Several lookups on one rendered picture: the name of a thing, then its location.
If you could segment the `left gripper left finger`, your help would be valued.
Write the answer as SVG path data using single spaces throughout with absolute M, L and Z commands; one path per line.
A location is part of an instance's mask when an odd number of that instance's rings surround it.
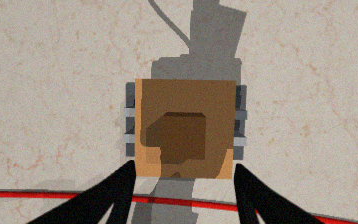
M 129 160 L 100 183 L 26 224 L 98 224 L 113 205 L 105 224 L 126 224 L 136 181 Z

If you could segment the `brown wooden block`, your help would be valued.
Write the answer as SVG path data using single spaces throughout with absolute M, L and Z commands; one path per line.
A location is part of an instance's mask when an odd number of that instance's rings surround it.
M 232 80 L 135 79 L 136 176 L 232 179 L 235 101 Z

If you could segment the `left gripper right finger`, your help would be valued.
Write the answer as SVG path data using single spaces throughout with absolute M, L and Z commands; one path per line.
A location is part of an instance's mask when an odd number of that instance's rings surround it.
M 235 166 L 233 180 L 240 224 L 260 224 L 256 211 L 265 224 L 325 224 L 269 188 L 240 163 Z

